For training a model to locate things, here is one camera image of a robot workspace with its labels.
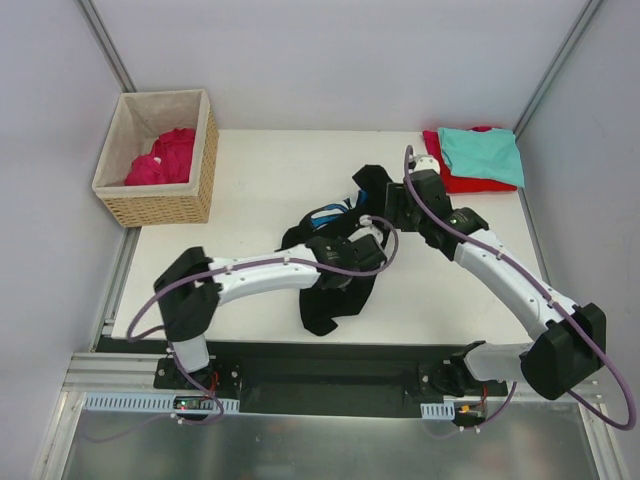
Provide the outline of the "wicker basket with liner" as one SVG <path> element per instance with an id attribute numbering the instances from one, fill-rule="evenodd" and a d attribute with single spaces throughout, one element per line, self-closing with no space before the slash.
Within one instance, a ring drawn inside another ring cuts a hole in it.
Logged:
<path id="1" fill-rule="evenodd" d="M 204 89 L 123 93 L 92 190 L 124 227 L 205 223 L 218 139 Z"/>

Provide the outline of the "black daisy print t-shirt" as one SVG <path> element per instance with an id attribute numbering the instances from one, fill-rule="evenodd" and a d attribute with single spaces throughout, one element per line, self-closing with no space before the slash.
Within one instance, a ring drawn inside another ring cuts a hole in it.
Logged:
<path id="1" fill-rule="evenodd" d="M 283 235 L 281 247 L 291 248 L 314 237 L 347 238 L 361 226 L 364 215 L 384 213 L 386 186 L 392 182 L 384 167 L 365 165 L 353 176 L 358 187 L 355 194 L 329 202 L 306 213 L 298 224 Z M 316 336 L 334 331 L 337 318 L 358 315 L 366 304 L 375 278 L 355 278 L 338 289 L 312 287 L 299 292 L 299 311 L 303 327 Z"/>

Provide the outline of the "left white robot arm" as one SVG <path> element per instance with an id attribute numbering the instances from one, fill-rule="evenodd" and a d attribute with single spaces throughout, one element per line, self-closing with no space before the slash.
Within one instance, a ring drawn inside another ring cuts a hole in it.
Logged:
<path id="1" fill-rule="evenodd" d="M 156 285 L 166 339 L 178 364 L 176 375 L 188 388 L 211 377 L 205 333 L 217 308 L 271 291 L 342 289 L 357 278 L 374 276 L 388 261 L 378 236 L 357 239 L 314 237 L 269 255 L 214 261 L 196 251 L 196 268 Z"/>

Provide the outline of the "teal t-shirt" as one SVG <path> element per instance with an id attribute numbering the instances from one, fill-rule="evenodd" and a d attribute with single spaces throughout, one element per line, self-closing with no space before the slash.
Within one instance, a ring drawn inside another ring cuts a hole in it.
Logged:
<path id="1" fill-rule="evenodd" d="M 453 176 L 525 186 L 521 155 L 511 130 L 479 132 L 441 127 L 437 135 L 441 155 Z"/>

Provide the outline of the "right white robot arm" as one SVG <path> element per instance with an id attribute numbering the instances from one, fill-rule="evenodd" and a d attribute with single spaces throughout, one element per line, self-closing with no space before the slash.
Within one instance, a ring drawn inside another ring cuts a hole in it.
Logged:
<path id="1" fill-rule="evenodd" d="M 440 176 L 413 172 L 408 183 L 389 183 L 384 216 L 403 232 L 417 232 L 432 248 L 479 279 L 530 337 L 522 344 L 473 342 L 433 377 L 452 395 L 473 394 L 487 381 L 527 383 L 555 400 L 598 371 L 606 349 L 606 315 L 578 305 L 517 264 L 488 223 L 468 207 L 455 209 Z"/>

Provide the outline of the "red t-shirt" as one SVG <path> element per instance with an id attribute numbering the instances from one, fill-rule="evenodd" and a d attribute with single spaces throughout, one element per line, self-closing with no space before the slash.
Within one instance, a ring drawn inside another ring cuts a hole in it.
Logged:
<path id="1" fill-rule="evenodd" d="M 517 187 L 505 184 L 491 179 L 477 179 L 454 176 L 449 166 L 445 163 L 438 133 L 434 130 L 424 130 L 422 132 L 426 151 L 434 157 L 440 167 L 440 176 L 442 178 L 445 190 L 448 194 L 476 194 L 476 193 L 494 193 L 494 192 L 514 192 Z"/>

